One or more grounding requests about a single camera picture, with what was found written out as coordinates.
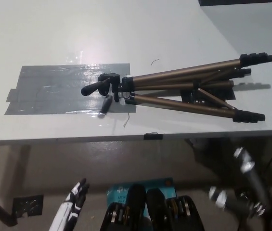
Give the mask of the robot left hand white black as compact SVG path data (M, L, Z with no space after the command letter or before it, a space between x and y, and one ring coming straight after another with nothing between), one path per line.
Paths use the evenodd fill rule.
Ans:
M73 231L90 185L83 178L72 188L66 199L61 203L49 231Z

